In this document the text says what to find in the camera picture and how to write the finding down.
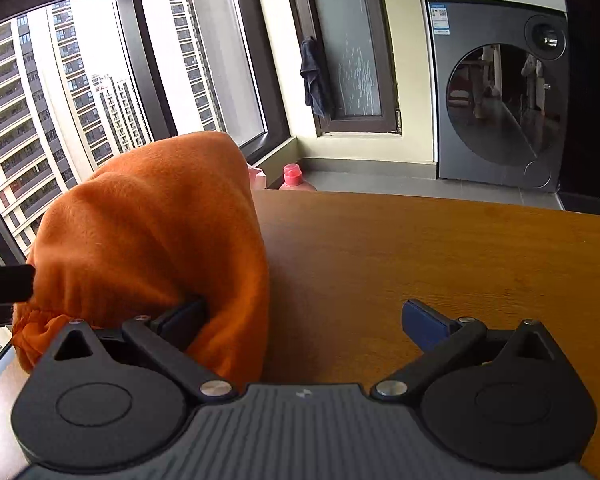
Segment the orange pumpkin costume garment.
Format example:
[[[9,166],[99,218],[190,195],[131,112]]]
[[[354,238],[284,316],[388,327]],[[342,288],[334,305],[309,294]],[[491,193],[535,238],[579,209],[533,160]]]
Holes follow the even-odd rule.
[[[118,155],[55,200],[28,263],[31,299],[12,344],[33,370],[75,318],[117,328],[202,298],[209,319],[187,354],[237,387],[257,382],[268,344],[268,259],[242,152],[194,132]]]

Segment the pink cap detergent bottle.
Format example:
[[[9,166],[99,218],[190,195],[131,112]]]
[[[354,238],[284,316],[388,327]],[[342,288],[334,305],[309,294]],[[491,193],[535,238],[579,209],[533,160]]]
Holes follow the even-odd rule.
[[[315,191],[309,182],[304,180],[302,170],[298,164],[288,164],[283,169],[283,184],[281,190],[287,191]]]

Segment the grey front-load washing machine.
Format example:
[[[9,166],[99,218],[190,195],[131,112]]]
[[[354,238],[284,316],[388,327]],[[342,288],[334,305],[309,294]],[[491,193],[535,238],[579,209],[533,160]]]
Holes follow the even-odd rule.
[[[438,176],[553,193],[568,115],[565,13],[488,0],[426,0]]]

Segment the brown framed frosted window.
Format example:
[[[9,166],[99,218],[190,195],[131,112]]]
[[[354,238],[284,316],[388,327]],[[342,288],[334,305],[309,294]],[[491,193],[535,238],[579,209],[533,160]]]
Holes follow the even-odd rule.
[[[320,49],[332,114],[323,133],[397,133],[398,96],[384,0],[291,0],[299,44]]]

